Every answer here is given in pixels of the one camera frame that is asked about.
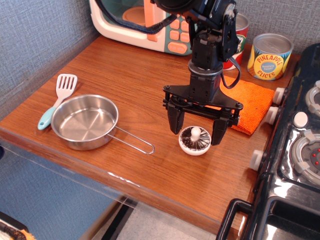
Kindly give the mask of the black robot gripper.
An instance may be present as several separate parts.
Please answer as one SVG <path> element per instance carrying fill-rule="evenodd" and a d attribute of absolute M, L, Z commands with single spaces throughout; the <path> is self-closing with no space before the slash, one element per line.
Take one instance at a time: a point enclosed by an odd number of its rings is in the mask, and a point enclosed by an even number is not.
<path fill-rule="evenodd" d="M 190 81 L 188 85 L 165 85 L 163 106 L 167 110 L 170 130 L 177 135 L 183 127 L 185 113 L 214 120 L 211 145 L 219 145 L 228 127 L 237 126 L 243 104 L 225 95 L 220 83 L 227 89 L 237 85 L 241 77 L 240 66 L 237 78 L 227 85 L 223 65 L 215 69 L 202 69 L 191 61 L 188 63 Z"/>

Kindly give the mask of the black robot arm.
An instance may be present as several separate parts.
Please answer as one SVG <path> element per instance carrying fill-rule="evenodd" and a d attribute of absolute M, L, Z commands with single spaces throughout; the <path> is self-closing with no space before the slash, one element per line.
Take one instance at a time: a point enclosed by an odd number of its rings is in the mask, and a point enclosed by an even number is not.
<path fill-rule="evenodd" d="M 234 0 L 156 0 L 154 3 L 172 15 L 181 15 L 189 25 L 191 60 L 188 85 L 166 85 L 163 105 L 170 129 L 178 134 L 185 113 L 213 120 L 211 145 L 220 144 L 228 127 L 239 123 L 243 104 L 225 95 L 220 86 L 232 89 L 239 78 L 228 85 L 223 63 L 230 61 L 237 69 L 239 39 L 236 33 L 238 11 Z"/>

